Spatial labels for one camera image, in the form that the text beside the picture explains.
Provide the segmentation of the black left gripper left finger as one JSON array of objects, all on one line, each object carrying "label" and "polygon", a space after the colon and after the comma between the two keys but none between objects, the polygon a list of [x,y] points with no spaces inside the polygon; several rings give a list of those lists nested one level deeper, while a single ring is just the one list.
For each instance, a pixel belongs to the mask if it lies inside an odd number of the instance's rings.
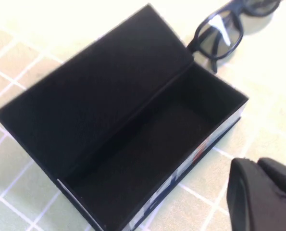
[{"label": "black left gripper left finger", "polygon": [[231,161],[226,200],[232,230],[286,231],[286,193],[257,162]]}]

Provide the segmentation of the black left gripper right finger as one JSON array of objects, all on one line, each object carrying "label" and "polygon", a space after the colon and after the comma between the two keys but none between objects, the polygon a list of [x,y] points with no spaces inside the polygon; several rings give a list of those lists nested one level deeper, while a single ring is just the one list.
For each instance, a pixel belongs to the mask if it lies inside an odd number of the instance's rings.
[{"label": "black left gripper right finger", "polygon": [[286,193],[286,166],[268,157],[260,158],[257,164],[275,185]]}]

